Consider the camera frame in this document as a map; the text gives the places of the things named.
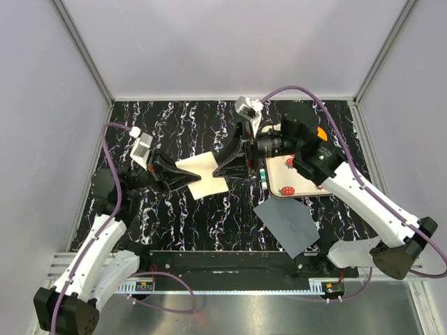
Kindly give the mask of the grey paper envelope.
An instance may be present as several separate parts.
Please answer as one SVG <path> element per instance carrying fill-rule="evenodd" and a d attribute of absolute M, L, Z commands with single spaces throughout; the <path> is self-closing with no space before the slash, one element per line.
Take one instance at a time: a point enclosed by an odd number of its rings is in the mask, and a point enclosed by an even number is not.
<path fill-rule="evenodd" d="M 309 208 L 292 198 L 269 198 L 254 212 L 291 258 L 320 237 Z"/>

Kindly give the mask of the white green glue stick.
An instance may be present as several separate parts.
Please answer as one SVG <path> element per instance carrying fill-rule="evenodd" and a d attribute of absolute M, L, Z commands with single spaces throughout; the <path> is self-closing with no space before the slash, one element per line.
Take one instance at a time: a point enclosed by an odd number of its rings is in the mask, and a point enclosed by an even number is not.
<path fill-rule="evenodd" d="M 260 175 L 260 181 L 261 181 L 261 188 L 266 191 L 268 189 L 268 181 L 267 181 L 267 175 L 264 168 L 261 168 L 259 170 Z"/>

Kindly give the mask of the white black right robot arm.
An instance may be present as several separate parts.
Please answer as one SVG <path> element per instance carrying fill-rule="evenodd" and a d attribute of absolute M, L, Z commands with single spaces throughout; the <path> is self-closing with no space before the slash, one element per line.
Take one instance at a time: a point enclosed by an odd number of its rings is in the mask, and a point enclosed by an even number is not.
<path fill-rule="evenodd" d="M 292 157 L 291 167 L 315 186 L 329 191 L 377 233 L 379 240 L 368 251 L 360 242 L 339 241 L 317 259 L 324 276 L 341 268 L 375 266 L 383 274 L 402 280 L 438 228 L 430 217 L 418 218 L 398 207 L 357 169 L 346 154 L 319 134 L 318 117 L 310 106 L 297 103 L 281 117 L 279 129 L 258 134 L 261 109 L 237 107 L 241 117 L 231 141 L 217 154 L 214 177 L 247 178 L 258 169 L 260 160 Z"/>

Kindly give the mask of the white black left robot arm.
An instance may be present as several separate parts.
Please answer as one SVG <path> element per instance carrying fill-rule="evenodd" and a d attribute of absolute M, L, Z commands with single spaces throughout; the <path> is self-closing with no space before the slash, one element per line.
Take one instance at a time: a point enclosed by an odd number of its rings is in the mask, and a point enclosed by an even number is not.
<path fill-rule="evenodd" d="M 139 199 L 131 191 L 177 191 L 200 181 L 200 175 L 178 168 L 162 154 L 150 155 L 139 168 L 117 169 L 111 157 L 106 159 L 109 166 L 91 178 L 101 207 L 87 238 L 53 286 L 41 287 L 34 295 L 38 324 L 49 334 L 92 334 L 105 304 L 130 278 L 136 278 L 136 285 L 124 294 L 135 302 L 154 287 L 157 277 L 172 278 L 190 290 L 178 276 L 157 271 L 145 245 L 129 242 L 112 262 L 106 259 L 136 217 Z"/>

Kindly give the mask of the beige lined letter paper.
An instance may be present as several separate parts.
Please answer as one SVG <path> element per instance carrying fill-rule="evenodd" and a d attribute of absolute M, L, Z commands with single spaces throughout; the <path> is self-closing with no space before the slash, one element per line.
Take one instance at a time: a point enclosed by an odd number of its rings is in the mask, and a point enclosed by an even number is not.
<path fill-rule="evenodd" d="M 218 164 L 211 151 L 177 161 L 175 165 L 179 169 L 200 176 L 199 181 L 188 185 L 194 200 L 229 191 L 223 177 L 213 177 L 212 175 L 218 168 Z"/>

